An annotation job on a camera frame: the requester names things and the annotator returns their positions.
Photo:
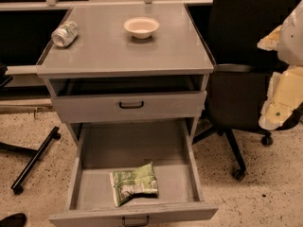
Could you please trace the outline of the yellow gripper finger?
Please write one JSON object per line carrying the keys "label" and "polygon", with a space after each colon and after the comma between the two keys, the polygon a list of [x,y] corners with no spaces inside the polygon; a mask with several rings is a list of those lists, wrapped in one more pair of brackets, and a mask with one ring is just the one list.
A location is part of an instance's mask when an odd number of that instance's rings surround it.
{"label": "yellow gripper finger", "polygon": [[266,51],[277,51],[281,28],[282,26],[277,26],[272,32],[257,43],[257,47]]}
{"label": "yellow gripper finger", "polygon": [[290,66],[283,73],[274,72],[258,124],[268,131],[288,130],[302,115],[303,68]]}

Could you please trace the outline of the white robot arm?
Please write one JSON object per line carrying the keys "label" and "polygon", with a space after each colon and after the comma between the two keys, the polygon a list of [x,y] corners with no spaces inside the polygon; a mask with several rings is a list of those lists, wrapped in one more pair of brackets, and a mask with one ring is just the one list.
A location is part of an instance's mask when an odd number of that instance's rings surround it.
{"label": "white robot arm", "polygon": [[274,73],[270,79],[267,100],[261,110],[258,124],[265,130],[281,127],[303,102],[303,0],[281,26],[261,39],[257,47],[275,50],[289,67],[283,73]]}

